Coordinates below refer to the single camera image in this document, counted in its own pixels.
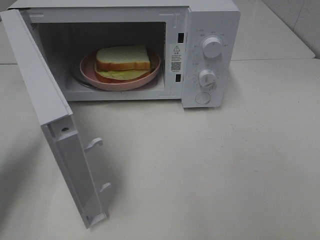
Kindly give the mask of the upper white power knob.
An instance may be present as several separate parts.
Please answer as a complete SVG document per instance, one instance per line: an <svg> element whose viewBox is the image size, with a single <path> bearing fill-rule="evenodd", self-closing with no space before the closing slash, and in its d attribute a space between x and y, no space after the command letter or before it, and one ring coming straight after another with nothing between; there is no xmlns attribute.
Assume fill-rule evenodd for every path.
<svg viewBox="0 0 320 240"><path fill-rule="evenodd" d="M223 42L216 36L208 36L202 42L202 51L205 57L213 59L222 53Z"/></svg>

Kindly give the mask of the glass microwave turntable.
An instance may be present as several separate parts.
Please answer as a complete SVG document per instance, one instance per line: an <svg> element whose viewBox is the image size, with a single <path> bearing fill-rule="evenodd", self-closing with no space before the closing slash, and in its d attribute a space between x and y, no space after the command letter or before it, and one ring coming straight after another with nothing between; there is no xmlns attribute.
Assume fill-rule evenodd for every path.
<svg viewBox="0 0 320 240"><path fill-rule="evenodd" d="M93 61L82 62L78 65L74 64L73 67L70 68L70 74L78 83L85 87L99 91L123 92L153 88L158 84L158 72L162 72L161 65L158 64L157 67L154 67L150 72L132 80L116 82L115 79L102 77L102 81L99 81L101 76L96 74L94 66Z"/></svg>

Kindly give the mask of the white microwave door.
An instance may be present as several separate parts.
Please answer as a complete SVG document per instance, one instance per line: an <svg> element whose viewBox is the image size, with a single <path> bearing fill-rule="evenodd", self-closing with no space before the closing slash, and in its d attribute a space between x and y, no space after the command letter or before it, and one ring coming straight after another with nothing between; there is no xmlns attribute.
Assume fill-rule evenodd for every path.
<svg viewBox="0 0 320 240"><path fill-rule="evenodd" d="M48 67L42 45L35 41L29 15L11 9L0 16L41 130L84 225L90 228L107 217L86 156L103 141L98 137L83 146L73 112Z"/></svg>

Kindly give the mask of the lower white timer knob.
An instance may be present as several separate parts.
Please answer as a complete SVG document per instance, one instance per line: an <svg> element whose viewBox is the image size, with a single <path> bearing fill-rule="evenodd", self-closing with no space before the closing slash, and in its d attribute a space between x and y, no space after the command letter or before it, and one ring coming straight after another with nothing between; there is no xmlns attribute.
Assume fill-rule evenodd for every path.
<svg viewBox="0 0 320 240"><path fill-rule="evenodd" d="M198 74L199 85L203 88L210 88L217 82L217 76L213 70L204 69Z"/></svg>

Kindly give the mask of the toast sandwich with lettuce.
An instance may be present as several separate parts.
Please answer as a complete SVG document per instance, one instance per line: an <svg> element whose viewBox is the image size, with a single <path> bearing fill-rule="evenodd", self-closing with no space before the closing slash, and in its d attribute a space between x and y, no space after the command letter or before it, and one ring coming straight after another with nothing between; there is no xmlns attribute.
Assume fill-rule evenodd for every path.
<svg viewBox="0 0 320 240"><path fill-rule="evenodd" d="M144 45L106 47L95 55L95 76L104 83L133 81L151 70L152 63Z"/></svg>

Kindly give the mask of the round door release button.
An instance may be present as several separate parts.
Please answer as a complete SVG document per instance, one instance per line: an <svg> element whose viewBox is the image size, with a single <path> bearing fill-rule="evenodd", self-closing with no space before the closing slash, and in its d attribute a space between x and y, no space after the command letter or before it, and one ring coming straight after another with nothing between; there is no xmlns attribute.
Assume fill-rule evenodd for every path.
<svg viewBox="0 0 320 240"><path fill-rule="evenodd" d="M199 94L196 95L195 97L195 101L198 103L198 104L208 104L211 100L211 96L209 93L207 92L201 92Z"/></svg>

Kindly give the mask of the white microwave oven body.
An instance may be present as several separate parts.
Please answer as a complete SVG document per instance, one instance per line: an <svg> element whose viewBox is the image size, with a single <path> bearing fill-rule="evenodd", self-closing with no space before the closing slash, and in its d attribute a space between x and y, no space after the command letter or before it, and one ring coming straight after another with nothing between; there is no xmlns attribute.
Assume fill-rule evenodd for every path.
<svg viewBox="0 0 320 240"><path fill-rule="evenodd" d="M223 98L240 20L231 0L18 0L8 10L25 11L34 40L68 101L180 99L185 108L218 107ZM222 40L218 57L204 56L208 36ZM170 45L185 44L182 72L170 70ZM157 85L149 89L103 91L77 82L70 69L91 52L108 46L145 45L161 57ZM199 73L217 80L201 87ZM210 102L198 104L199 93Z"/></svg>

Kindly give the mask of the white warning label sticker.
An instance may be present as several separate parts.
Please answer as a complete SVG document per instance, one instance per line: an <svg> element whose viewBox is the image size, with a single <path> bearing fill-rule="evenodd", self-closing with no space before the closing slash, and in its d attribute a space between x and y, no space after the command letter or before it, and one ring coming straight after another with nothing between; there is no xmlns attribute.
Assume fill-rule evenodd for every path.
<svg viewBox="0 0 320 240"><path fill-rule="evenodd" d="M173 43L170 45L169 69L173 73L182 73L184 67L186 47L184 43Z"/></svg>

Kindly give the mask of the pink plate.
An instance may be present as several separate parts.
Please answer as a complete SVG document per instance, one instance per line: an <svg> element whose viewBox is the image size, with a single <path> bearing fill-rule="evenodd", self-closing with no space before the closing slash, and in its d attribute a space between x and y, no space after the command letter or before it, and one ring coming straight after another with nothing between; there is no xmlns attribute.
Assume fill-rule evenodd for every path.
<svg viewBox="0 0 320 240"><path fill-rule="evenodd" d="M144 87L153 81L160 70L161 59L159 55L151 49L147 50L151 62L151 69L141 74L139 77L128 80L119 80L110 77L104 77L102 72L96 68L96 53L84 57L80 62L80 72L84 79L92 86L105 91L129 91Z"/></svg>

